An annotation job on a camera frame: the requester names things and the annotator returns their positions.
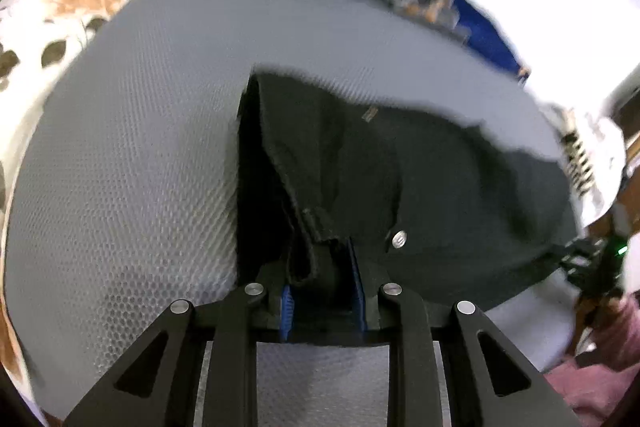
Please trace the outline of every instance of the triangular cutout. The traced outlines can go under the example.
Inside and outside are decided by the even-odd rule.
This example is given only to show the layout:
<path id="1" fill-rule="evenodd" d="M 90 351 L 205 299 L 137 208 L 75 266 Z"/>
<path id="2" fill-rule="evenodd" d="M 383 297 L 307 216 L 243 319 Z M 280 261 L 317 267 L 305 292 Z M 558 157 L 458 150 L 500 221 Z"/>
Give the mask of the triangular cutout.
<path id="1" fill-rule="evenodd" d="M 135 362 L 118 378 L 116 389 L 140 398 L 151 396 L 168 339 L 169 335 L 166 331 L 154 338 Z"/>
<path id="2" fill-rule="evenodd" d="M 493 337 L 481 331 L 478 333 L 478 342 L 497 396 L 507 396 L 524 391 L 531 386 L 527 375 L 510 359 Z"/>

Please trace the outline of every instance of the pink cloth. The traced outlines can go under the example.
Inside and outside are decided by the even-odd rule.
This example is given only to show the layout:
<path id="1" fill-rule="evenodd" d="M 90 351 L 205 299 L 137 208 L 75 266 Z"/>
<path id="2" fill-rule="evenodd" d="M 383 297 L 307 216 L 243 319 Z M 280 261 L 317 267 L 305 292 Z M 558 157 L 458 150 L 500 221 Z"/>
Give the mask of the pink cloth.
<path id="1" fill-rule="evenodd" d="M 571 358 L 546 374 L 547 381 L 564 397 L 583 427 L 600 427 L 640 370 L 640 314 L 636 300 L 628 298 L 614 322 L 594 330 L 592 338 L 603 363 L 580 368 Z"/>

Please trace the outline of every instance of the black garment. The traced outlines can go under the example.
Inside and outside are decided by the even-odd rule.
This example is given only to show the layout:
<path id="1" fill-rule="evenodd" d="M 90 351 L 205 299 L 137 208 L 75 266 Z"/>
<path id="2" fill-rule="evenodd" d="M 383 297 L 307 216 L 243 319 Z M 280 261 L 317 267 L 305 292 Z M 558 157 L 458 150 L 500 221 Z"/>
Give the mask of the black garment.
<path id="1" fill-rule="evenodd" d="M 274 73 L 251 77 L 239 115 L 241 282 L 286 259 L 293 286 L 327 298 L 348 270 L 349 238 L 359 263 L 444 304 L 487 308 L 555 268 L 545 253 L 571 209 L 554 162 Z"/>

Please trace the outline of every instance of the gray mat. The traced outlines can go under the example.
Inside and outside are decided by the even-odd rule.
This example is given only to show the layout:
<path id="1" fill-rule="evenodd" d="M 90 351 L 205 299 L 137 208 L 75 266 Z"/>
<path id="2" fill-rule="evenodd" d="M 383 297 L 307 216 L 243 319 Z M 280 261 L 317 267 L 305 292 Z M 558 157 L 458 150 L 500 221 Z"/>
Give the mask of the gray mat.
<path id="1" fill-rule="evenodd" d="M 560 157 L 510 77 L 367 0 L 133 0 L 48 100 L 10 216 L 8 309 L 50 413 L 65 417 L 171 301 L 200 304 L 232 288 L 236 110 L 255 64 L 301 71 L 357 100 L 481 123 L 504 148 Z M 562 301 L 562 281 L 551 284 Z M 562 302 L 558 321 L 570 312 Z M 529 314 L 548 307 L 536 309 Z M 564 340 L 530 351 L 548 359 Z M 354 404 L 385 403 L 385 377 L 374 374 L 384 356 L 279 349 L 260 350 L 270 384 L 262 425 L 371 425 Z M 287 378 L 293 362 L 306 365 Z M 355 385 L 328 383 L 345 371 Z M 305 412 L 298 398 L 310 393 Z"/>

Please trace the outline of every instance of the silver bolt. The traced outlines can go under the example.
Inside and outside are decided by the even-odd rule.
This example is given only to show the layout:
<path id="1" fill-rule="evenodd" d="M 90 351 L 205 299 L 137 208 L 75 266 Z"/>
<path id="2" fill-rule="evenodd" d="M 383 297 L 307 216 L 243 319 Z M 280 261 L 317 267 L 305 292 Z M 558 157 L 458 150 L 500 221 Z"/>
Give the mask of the silver bolt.
<path id="1" fill-rule="evenodd" d="M 180 315 L 189 309 L 189 301 L 179 299 L 171 303 L 170 309 L 176 315 Z"/>
<path id="2" fill-rule="evenodd" d="M 394 238 L 391 240 L 391 245 L 394 248 L 402 248 L 406 243 L 406 232 L 404 230 L 400 230 L 400 232 L 396 233 Z"/>
<path id="3" fill-rule="evenodd" d="M 382 291 L 387 295 L 400 295 L 402 293 L 402 286 L 394 282 L 388 282 L 382 286 Z"/>
<path id="4" fill-rule="evenodd" d="M 260 295 L 262 292 L 264 292 L 264 286 L 259 282 L 250 282 L 244 287 L 244 293 L 247 295 Z"/>
<path id="5" fill-rule="evenodd" d="M 465 315 L 473 315 L 476 311 L 476 305 L 469 301 L 460 301 L 456 306 L 458 311 Z"/>

